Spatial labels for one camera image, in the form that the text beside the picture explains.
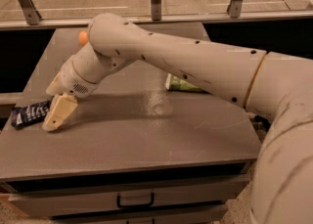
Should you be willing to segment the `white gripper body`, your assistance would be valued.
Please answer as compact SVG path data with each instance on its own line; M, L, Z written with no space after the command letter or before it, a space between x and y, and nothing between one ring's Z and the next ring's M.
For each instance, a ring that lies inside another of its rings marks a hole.
M73 56L61 67L57 79L58 93L67 93L77 98L85 98L94 92L99 85L87 82L75 70Z

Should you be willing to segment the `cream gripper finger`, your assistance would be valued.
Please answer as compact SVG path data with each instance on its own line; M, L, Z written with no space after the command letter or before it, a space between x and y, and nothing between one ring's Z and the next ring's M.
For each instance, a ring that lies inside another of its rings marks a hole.
M57 74L53 81L49 84L49 86L46 89L46 93L50 96L54 96L56 94L62 93L62 87L60 86L60 75Z
M67 93L56 95L52 100L42 128L48 132L57 130L71 116L77 106L78 103L74 96Z

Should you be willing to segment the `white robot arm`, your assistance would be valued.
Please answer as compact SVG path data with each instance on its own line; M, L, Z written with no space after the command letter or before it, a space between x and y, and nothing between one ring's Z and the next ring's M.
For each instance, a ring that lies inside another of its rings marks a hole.
M107 76L144 61L271 123L252 180L248 224L313 224L313 61L145 30L115 14L88 25L87 42L46 92L43 127L58 129Z

